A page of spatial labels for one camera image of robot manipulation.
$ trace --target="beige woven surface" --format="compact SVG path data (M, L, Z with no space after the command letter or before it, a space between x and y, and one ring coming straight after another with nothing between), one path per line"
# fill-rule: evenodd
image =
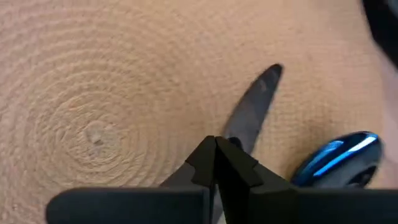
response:
M0 223L43 223L71 187L162 182L275 62L254 155L288 177L381 131L375 51L357 1L0 1Z

